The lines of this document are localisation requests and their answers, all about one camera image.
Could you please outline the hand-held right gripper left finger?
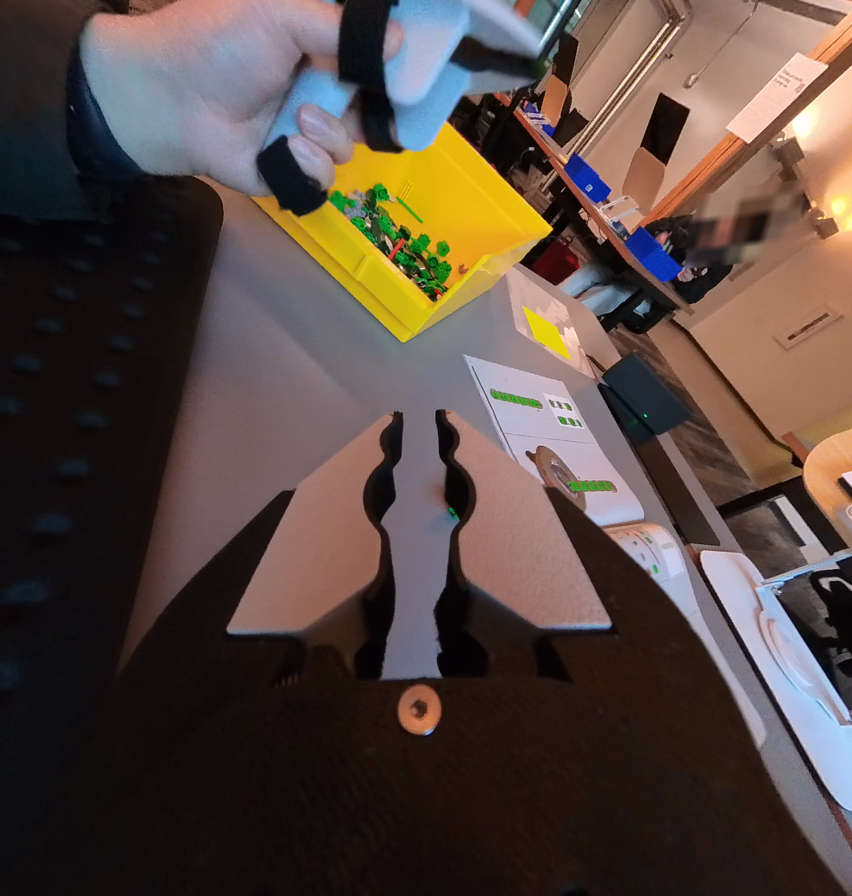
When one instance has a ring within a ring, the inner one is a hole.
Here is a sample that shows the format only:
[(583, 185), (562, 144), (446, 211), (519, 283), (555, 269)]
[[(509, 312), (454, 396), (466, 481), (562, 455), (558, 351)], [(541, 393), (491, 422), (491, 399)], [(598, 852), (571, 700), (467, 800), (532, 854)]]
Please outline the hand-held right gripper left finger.
[(303, 479), (227, 626), (338, 651), (357, 676), (381, 676), (395, 579), (383, 521), (396, 500), (403, 415), (386, 414)]

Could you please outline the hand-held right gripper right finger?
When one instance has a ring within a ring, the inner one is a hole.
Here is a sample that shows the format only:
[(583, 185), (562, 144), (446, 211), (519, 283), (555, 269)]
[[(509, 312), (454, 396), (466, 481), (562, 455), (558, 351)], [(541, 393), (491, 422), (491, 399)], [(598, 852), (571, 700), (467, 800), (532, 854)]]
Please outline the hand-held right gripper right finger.
[(435, 419), (457, 516), (434, 611), (440, 674), (566, 676), (555, 638), (611, 630), (564, 525), (584, 514), (458, 413)]

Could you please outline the yellow plastic bin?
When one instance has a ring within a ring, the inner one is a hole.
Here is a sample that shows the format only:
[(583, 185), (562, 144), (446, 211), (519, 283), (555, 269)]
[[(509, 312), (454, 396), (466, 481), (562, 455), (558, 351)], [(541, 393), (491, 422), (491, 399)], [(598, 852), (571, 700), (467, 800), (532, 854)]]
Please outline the yellow plastic bin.
[(432, 303), (329, 202), (297, 217), (273, 197), (255, 203), (400, 342), (441, 322), (487, 292), (550, 232), (550, 225), (450, 125), (425, 151), (378, 153), (355, 147), (337, 169), (334, 189), (384, 184), (422, 219), (396, 220), (450, 244), (446, 295)]

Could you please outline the pile of green toy bricks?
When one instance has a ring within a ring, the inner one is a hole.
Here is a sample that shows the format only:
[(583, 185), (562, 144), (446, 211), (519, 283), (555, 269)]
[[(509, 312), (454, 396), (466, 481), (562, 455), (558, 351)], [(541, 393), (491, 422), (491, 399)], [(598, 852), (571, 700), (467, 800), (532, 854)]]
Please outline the pile of green toy bricks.
[(396, 220), (392, 211), (400, 209), (413, 223), (422, 224), (397, 204), (398, 198), (382, 183), (349, 193), (334, 189), (327, 195), (330, 205), (435, 304), (449, 289), (453, 272), (450, 244), (434, 241), (426, 232), (412, 230), (404, 220)]

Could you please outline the person's left forearm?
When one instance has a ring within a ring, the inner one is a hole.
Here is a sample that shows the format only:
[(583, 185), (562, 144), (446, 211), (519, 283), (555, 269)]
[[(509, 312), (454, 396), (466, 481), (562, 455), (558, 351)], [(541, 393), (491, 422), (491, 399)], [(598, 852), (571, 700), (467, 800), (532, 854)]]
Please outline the person's left forearm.
[(0, 216), (84, 220), (143, 179), (89, 85), (80, 39), (129, 2), (0, 1)]

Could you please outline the grey desk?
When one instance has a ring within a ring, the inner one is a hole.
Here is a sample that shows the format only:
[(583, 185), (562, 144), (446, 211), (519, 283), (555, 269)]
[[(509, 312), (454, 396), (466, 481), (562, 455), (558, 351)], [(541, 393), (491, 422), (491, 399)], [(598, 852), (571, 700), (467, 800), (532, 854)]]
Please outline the grey desk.
[(404, 416), (388, 510), (397, 585), (386, 672), (437, 672), (432, 608), (451, 518), (435, 411), (499, 442), (465, 362), (490, 360), (566, 384), (644, 518), (674, 530), (592, 378), (515, 329), (504, 282), (398, 342), (249, 199), (215, 187), (223, 226), (119, 666), (171, 599), (280, 491), (378, 417)]

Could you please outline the person's left hand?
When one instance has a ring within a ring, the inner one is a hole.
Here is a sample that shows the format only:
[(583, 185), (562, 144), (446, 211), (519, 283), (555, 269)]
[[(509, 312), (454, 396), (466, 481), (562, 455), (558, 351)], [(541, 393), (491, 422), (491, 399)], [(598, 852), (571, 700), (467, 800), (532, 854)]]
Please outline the person's left hand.
[(256, 158), (305, 62), (334, 71), (340, 6), (185, 1), (99, 13), (80, 58), (114, 141), (151, 175), (199, 175), (269, 196)]

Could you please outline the toy instruction booklet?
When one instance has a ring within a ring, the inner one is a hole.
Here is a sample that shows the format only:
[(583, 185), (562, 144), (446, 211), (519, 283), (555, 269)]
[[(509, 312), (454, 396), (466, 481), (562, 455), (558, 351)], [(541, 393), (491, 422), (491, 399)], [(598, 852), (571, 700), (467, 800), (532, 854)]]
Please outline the toy instruction booklet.
[(562, 382), (471, 356), (465, 363), (510, 456), (562, 491), (659, 585), (687, 574), (675, 536), (645, 521)]

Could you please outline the blue storage bin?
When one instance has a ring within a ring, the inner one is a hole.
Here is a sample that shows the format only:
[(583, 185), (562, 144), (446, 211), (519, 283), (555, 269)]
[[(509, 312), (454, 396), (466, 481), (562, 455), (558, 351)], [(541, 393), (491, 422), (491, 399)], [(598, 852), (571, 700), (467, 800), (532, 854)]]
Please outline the blue storage bin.
[(609, 199), (611, 195), (610, 185), (607, 185), (597, 171), (577, 153), (573, 153), (567, 161), (564, 173), (592, 203), (599, 205)]
[(645, 228), (638, 227), (625, 240), (624, 246), (634, 259), (656, 280), (675, 280), (682, 267)]

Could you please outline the black device with green light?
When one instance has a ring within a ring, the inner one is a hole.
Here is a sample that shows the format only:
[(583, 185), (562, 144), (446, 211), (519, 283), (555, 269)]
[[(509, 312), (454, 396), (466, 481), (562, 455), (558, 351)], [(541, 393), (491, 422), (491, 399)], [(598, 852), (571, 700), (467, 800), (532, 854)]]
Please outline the black device with green light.
[(694, 417), (689, 405), (636, 353), (604, 371), (598, 388), (634, 446), (650, 442)]

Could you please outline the yellow paper sheet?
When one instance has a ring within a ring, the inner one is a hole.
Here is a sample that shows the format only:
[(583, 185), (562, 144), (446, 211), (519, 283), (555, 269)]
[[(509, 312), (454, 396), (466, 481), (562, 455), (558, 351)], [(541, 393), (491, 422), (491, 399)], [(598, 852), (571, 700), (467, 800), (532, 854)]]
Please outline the yellow paper sheet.
[(566, 361), (571, 361), (571, 354), (567, 348), (563, 335), (560, 330), (558, 330), (557, 326), (528, 307), (523, 306), (522, 311), (531, 332), (532, 339), (541, 344), (551, 353)]

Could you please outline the white tray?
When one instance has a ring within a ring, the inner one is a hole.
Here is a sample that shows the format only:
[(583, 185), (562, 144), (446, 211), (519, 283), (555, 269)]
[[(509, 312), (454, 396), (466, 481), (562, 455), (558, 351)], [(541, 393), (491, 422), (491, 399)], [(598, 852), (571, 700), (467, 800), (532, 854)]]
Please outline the white tray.
[(745, 554), (704, 551), (700, 563), (817, 778), (852, 812), (852, 710)]

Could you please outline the red bag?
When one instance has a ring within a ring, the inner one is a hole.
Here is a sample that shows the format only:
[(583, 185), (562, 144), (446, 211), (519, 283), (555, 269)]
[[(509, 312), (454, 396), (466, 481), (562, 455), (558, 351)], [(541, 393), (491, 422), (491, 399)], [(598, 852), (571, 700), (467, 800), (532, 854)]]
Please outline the red bag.
[(533, 273), (558, 286), (581, 267), (578, 255), (562, 239), (553, 240), (532, 263)]

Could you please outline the black monitor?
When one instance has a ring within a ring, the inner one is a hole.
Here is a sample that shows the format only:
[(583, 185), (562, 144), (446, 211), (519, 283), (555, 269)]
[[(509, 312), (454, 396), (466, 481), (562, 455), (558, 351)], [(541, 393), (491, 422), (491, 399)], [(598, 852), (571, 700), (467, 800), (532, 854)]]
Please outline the black monitor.
[(690, 108), (660, 93), (644, 130), (640, 148), (667, 166), (690, 116)]

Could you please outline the black studded mat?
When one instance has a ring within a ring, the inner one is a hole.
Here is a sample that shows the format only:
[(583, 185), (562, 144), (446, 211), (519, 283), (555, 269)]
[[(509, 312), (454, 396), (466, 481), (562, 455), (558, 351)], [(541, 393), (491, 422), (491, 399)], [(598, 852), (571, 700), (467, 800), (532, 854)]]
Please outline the black studded mat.
[(117, 662), (222, 222), (194, 178), (0, 218), (0, 815), (42, 800)]

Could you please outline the round wooden table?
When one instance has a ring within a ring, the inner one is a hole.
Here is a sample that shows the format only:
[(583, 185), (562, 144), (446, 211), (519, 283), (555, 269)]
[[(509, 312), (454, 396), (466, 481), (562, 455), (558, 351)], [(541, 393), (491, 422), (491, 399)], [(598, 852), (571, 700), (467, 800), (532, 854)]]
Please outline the round wooden table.
[(829, 436), (817, 445), (803, 468), (803, 481), (810, 497), (852, 551), (852, 520), (847, 514), (852, 501), (839, 482), (846, 473), (852, 473), (852, 428)]

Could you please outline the white wall sign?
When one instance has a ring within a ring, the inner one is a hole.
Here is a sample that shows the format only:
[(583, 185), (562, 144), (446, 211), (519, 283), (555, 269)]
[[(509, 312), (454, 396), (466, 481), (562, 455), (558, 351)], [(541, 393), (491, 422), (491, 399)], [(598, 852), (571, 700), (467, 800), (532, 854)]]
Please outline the white wall sign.
[(745, 143), (756, 140), (827, 67), (796, 53), (726, 125), (728, 133)]

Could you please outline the wall vent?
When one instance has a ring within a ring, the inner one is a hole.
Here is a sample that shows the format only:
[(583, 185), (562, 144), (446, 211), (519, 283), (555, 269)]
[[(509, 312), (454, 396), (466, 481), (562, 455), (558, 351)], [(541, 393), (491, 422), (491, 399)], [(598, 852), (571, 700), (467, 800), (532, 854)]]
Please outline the wall vent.
[(844, 315), (835, 308), (822, 305), (809, 310), (791, 326), (777, 332), (774, 339), (783, 350), (791, 350), (843, 318)]

